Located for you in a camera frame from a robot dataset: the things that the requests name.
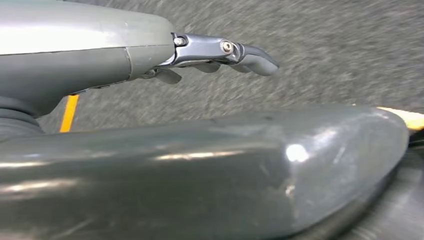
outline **robotic arm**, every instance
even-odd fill
[[[176,33],[156,15],[78,3],[0,2],[0,35],[0,109],[8,116],[37,118],[64,96],[137,78],[177,83],[176,67],[212,73],[228,65],[262,76],[278,69],[253,46]]]

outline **metal screw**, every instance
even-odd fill
[[[187,41],[186,41],[186,39],[184,38],[184,37],[176,37],[176,38],[174,38],[173,39],[173,43],[176,45],[176,46],[184,46],[184,45],[186,45],[187,44]]]
[[[226,54],[231,54],[234,50],[233,43],[228,40],[221,41],[221,50]]]

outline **yellow stripe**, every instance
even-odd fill
[[[78,98],[80,95],[68,96],[63,114],[62,126],[60,127],[61,133],[66,133],[71,130],[72,121],[74,120],[75,111],[77,109]]]

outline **robotic finger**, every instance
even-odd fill
[[[143,78],[156,77],[166,83],[179,82],[177,79],[181,77],[169,68],[193,67],[204,73],[214,73],[221,65],[228,65],[238,72],[253,72],[261,76],[270,76],[279,68],[279,64],[269,54],[251,45],[232,42],[223,37],[188,33],[172,33],[172,37],[175,53]]]

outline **yellow tape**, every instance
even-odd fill
[[[60,126],[61,133],[66,133],[71,130],[79,97],[80,97],[79,95],[67,97],[67,103],[65,107],[65,112],[63,114],[62,125]]]
[[[378,108],[392,112],[401,117],[410,130],[419,131],[421,129],[424,129],[424,114],[381,106],[379,106]]]

